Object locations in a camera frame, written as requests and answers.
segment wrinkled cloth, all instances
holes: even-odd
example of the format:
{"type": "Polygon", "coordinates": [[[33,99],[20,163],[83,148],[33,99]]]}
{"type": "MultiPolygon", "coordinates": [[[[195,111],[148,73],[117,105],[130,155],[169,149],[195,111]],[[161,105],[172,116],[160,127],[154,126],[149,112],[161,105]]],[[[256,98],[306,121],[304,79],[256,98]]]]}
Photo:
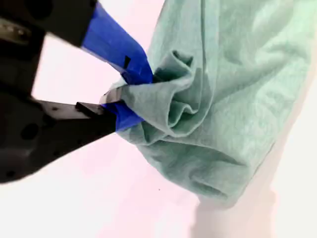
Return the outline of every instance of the wrinkled cloth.
{"type": "Polygon", "coordinates": [[[166,0],[154,84],[120,88],[145,122],[119,134],[168,180],[236,202],[299,96],[316,16],[317,0],[166,0]]]}

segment white surface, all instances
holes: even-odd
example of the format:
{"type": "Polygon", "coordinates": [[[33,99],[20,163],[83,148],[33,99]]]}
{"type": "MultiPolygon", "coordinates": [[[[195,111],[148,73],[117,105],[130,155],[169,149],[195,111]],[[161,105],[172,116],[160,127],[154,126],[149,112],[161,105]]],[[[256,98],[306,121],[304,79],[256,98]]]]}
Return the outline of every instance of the white surface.
{"type": "MultiPolygon", "coordinates": [[[[147,48],[163,0],[103,3],[147,48]]],[[[291,121],[300,114],[295,124],[235,207],[199,201],[163,179],[134,146],[111,135],[32,177],[2,185],[0,237],[316,238],[317,81],[313,74],[310,78],[302,111],[298,103],[291,121]]],[[[33,94],[49,101],[97,103],[117,79],[105,63],[47,38],[33,94]]]]}

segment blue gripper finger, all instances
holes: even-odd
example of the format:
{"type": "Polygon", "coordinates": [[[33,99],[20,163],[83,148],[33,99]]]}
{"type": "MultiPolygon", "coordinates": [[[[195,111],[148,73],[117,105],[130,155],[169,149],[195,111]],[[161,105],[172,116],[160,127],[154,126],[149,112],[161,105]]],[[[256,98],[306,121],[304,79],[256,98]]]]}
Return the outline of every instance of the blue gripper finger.
{"type": "MultiPolygon", "coordinates": [[[[149,84],[153,73],[142,47],[97,3],[82,48],[109,63],[127,84],[149,84]]],[[[116,130],[124,130],[143,119],[124,102],[103,105],[116,114],[116,130]]]]}

